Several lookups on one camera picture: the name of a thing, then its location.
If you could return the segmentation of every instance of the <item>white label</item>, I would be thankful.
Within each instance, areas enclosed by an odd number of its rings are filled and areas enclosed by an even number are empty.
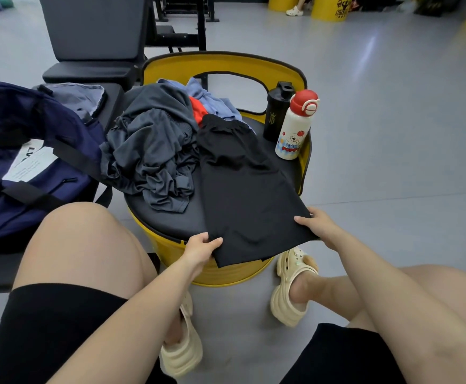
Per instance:
[[[53,148],[43,147],[36,153],[18,163],[15,167],[9,168],[9,171],[7,171],[6,175],[4,175],[2,179],[12,182],[28,182],[41,174],[56,160],[57,156],[53,154]]]
[[[12,167],[16,167],[24,161],[26,158],[38,152],[41,147],[43,146],[44,141],[39,139],[30,139],[30,141],[26,142],[22,147],[19,149],[18,154],[14,158],[11,164]]]

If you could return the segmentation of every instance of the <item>navy blue bag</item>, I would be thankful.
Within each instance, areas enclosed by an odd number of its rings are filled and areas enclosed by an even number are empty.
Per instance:
[[[2,180],[30,139],[44,140],[43,147],[52,147],[58,158],[28,183]],[[96,189],[104,141],[97,120],[85,124],[42,91],[0,82],[0,238],[38,225],[90,185]],[[99,203],[108,206],[111,197],[109,187]]]

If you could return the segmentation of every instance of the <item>gray floor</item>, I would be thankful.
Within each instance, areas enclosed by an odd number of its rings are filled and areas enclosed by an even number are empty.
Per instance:
[[[266,5],[219,4],[210,50],[280,59],[302,69],[321,99],[302,199],[318,205],[395,265],[466,270],[466,11],[441,19],[352,14],[343,24],[288,18]],[[193,32],[194,17],[171,18]],[[147,51],[148,56],[165,50]],[[36,4],[0,13],[0,80],[32,86],[55,62]],[[252,81],[215,77],[212,92],[260,109]],[[142,240],[120,194],[111,211]],[[321,243],[302,246],[326,276],[344,274]],[[318,322],[345,321],[318,305],[296,329],[269,311],[273,267],[228,288],[191,288],[204,359],[182,383],[276,383]],[[7,296],[0,295],[0,314]]]

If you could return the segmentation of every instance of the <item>red bottle cap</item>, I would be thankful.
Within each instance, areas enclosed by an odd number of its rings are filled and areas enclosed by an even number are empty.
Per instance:
[[[310,117],[315,114],[319,102],[318,94],[313,90],[300,90],[292,97],[290,109],[296,115]]]

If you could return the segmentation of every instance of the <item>red clothing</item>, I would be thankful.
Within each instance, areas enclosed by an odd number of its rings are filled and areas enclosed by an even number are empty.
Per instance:
[[[199,125],[199,128],[202,127],[201,121],[203,121],[203,116],[207,115],[208,112],[204,109],[204,106],[199,100],[195,99],[194,97],[189,97],[191,99],[192,110],[194,112],[194,118]]]

